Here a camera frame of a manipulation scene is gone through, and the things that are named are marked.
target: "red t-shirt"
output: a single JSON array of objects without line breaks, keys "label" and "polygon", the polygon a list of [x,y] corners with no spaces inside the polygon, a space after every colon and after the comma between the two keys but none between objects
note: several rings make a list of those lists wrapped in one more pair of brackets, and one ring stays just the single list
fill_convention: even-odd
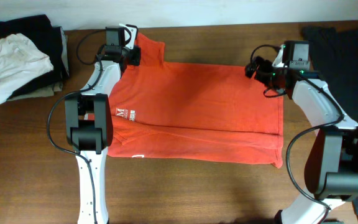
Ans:
[{"label": "red t-shirt", "polygon": [[110,156],[281,167],[283,98],[265,98],[244,67],[164,62],[165,44],[142,34],[137,45],[140,66],[109,97]]}]

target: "orange cloth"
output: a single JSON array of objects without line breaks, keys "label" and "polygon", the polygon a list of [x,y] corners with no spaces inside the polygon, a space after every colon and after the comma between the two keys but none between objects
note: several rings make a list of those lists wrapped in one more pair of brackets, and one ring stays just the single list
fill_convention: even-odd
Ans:
[{"label": "orange cloth", "polygon": [[244,67],[164,62],[163,42],[139,34],[110,108],[114,157],[185,158],[282,166],[283,98]]}]

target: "dark cloth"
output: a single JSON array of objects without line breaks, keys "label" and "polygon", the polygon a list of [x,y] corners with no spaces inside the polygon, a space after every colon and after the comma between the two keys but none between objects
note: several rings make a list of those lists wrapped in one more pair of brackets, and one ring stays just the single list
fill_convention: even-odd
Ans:
[{"label": "dark cloth", "polygon": [[[358,122],[358,29],[305,27],[302,34],[310,41],[314,69],[321,72],[343,110]],[[358,217],[358,198],[353,206]]]},{"label": "dark cloth", "polygon": [[62,63],[63,45],[60,28],[53,28],[46,15],[0,22],[0,39],[18,33],[28,37],[41,52],[49,56],[53,70],[20,87],[11,97],[30,93],[68,77]]}]

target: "white wall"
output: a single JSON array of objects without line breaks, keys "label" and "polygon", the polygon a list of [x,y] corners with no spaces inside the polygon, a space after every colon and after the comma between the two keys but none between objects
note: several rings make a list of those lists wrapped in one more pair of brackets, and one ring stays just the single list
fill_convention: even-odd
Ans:
[{"label": "white wall", "polygon": [[358,0],[0,0],[0,21],[46,14],[65,30],[358,20]]}]

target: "wooden table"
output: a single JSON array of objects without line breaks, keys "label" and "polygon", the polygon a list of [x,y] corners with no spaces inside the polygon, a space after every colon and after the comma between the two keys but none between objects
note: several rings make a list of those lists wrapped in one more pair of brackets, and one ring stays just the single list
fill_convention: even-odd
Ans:
[{"label": "wooden table", "polygon": [[[354,22],[325,22],[339,30]],[[310,24],[258,24],[215,27],[141,29],[153,40],[164,41],[171,62],[243,65],[260,44],[279,45],[301,39],[300,28]],[[93,67],[75,58],[78,41],[89,30],[69,31],[68,52],[72,78],[63,93],[50,98],[0,105],[0,223],[76,223],[80,209],[79,175],[73,156],[54,149],[45,133],[50,107],[64,93],[83,87]],[[92,59],[104,34],[81,48]],[[259,55],[274,58],[270,49]],[[291,138],[310,125],[294,102],[285,98],[284,149]],[[68,147],[64,107],[54,113],[53,138]],[[303,187],[303,168],[314,134],[297,141],[292,167]],[[113,159],[106,163],[106,199],[111,223],[263,223],[296,198],[285,167],[244,165],[186,159]],[[351,203],[329,215],[357,223]]]}]

